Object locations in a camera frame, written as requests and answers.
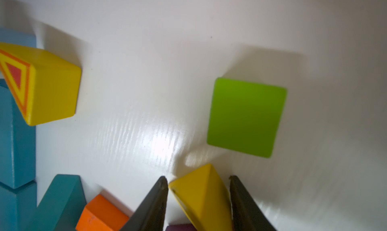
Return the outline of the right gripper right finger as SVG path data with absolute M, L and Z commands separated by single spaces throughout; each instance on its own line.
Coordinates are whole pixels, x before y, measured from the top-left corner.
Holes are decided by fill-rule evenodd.
M 276 231 L 238 176 L 230 176 L 230 198 L 235 231 Z

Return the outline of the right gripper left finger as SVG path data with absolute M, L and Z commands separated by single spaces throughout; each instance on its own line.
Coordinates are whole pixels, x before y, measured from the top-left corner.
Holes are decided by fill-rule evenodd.
M 163 231 L 168 182 L 161 176 L 121 231 Z

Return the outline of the dark purple triangle block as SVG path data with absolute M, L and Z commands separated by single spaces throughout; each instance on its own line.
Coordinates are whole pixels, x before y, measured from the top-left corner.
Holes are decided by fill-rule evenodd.
M 170 225 L 166 231 L 197 231 L 192 224 Z

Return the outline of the yellow small block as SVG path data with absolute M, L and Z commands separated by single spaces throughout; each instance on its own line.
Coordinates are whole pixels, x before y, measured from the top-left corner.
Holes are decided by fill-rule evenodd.
M 198 231 L 233 230 L 228 189 L 209 163 L 168 185 Z

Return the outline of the orange rectangular block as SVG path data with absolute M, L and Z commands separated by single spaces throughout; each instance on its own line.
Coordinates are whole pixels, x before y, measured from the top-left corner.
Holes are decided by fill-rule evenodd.
M 85 206 L 76 230 L 119 231 L 129 220 L 129 216 L 99 194 Z

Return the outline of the teal wedge block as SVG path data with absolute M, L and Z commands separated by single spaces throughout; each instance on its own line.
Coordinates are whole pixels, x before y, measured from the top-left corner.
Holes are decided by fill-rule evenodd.
M 39 203 L 27 231 L 74 231 L 86 206 L 78 175 L 58 174 Z

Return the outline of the green cube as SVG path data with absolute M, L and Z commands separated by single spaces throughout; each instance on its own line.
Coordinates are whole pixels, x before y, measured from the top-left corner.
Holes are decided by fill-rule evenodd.
M 271 157 L 287 99 L 279 86 L 228 78 L 215 80 L 207 143 Z

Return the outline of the teal long block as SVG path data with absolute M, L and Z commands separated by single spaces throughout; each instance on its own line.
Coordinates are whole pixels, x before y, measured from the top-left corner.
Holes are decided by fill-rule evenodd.
M 1 183 L 12 189 L 35 179 L 36 128 L 28 126 L 1 79 Z
M 37 185 L 31 181 L 17 189 L 1 184 L 1 230 L 26 230 L 37 207 Z

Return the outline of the light blue cube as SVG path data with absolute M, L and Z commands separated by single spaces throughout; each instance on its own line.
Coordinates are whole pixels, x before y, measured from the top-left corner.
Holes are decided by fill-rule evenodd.
M 27 34 L 7 28 L 0 29 L 0 42 L 7 44 L 20 45 L 25 47 L 36 48 L 36 37 L 32 34 Z

